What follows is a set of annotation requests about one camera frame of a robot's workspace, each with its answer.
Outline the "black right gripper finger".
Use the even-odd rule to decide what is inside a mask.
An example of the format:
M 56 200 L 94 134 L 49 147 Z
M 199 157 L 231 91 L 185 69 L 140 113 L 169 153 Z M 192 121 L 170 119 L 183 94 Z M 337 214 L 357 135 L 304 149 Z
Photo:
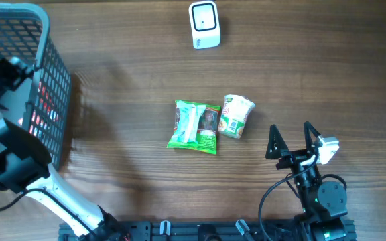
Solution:
M 289 155 L 289 149 L 277 127 L 273 124 L 269 129 L 269 142 L 265 154 L 266 159 L 280 159 Z
M 306 121 L 304 123 L 304 136 L 306 142 L 306 149 L 308 151 L 313 151 L 314 140 L 312 139 L 312 137 L 318 138 L 320 136 L 320 132 L 318 132 L 309 121 Z

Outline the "light teal packet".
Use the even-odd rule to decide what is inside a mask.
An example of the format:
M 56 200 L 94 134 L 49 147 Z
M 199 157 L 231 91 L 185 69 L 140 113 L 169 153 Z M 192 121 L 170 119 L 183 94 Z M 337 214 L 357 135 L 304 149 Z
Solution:
M 177 101 L 176 105 L 179 110 L 179 120 L 171 140 L 179 143 L 196 143 L 198 123 L 206 110 L 206 105 L 183 100 Z

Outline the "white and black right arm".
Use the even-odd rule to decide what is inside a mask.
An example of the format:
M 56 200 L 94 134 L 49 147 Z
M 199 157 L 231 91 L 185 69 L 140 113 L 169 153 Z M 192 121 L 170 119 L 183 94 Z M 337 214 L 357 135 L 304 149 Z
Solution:
M 284 179 L 271 186 L 259 204 L 259 220 L 267 196 L 279 185 L 293 181 L 303 213 L 294 218 L 294 227 L 300 240 L 344 240 L 348 236 L 342 217 L 347 215 L 347 184 L 338 175 L 320 175 L 318 166 L 326 165 L 339 150 L 336 137 L 321 135 L 313 125 L 304 123 L 306 148 L 291 151 L 278 127 L 271 125 L 265 157 L 277 159 L 276 169 L 291 171 Z

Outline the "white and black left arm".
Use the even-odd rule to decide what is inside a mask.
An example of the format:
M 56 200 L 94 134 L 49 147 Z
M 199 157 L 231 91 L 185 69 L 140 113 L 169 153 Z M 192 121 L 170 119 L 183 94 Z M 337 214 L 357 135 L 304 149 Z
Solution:
M 29 77 L 16 63 L 0 61 L 0 91 L 15 90 Z M 0 105 L 0 191 L 17 197 L 0 207 L 9 209 L 30 197 L 64 220 L 79 240 L 127 240 L 129 232 L 110 213 L 87 200 L 54 169 L 45 145 L 19 125 L 4 118 Z

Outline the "green gummy candy bag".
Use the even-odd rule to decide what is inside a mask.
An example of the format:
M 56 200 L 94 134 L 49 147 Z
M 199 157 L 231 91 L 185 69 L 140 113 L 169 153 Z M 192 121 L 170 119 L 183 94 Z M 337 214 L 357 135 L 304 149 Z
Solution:
M 175 101 L 175 122 L 174 122 L 174 131 L 178 126 L 179 120 L 179 110 L 177 107 L 177 101 Z M 220 106 L 206 105 L 206 110 L 204 114 L 200 117 L 198 123 L 198 132 L 196 135 L 196 143 L 179 143 L 177 141 L 172 141 L 171 138 L 168 141 L 167 148 L 169 149 L 192 149 L 197 151 L 202 151 L 205 153 L 210 153 L 216 155 L 216 136 L 217 136 L 217 126 L 218 126 L 218 116 L 220 113 Z

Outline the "white chicken cup noodles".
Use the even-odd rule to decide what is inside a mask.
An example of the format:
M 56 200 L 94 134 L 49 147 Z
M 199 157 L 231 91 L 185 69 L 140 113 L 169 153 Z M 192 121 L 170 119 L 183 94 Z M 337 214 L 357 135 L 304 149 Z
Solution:
M 254 108 L 255 104 L 248 98 L 235 94 L 227 94 L 224 97 L 224 105 L 218 124 L 219 133 L 240 139 L 247 118 Z

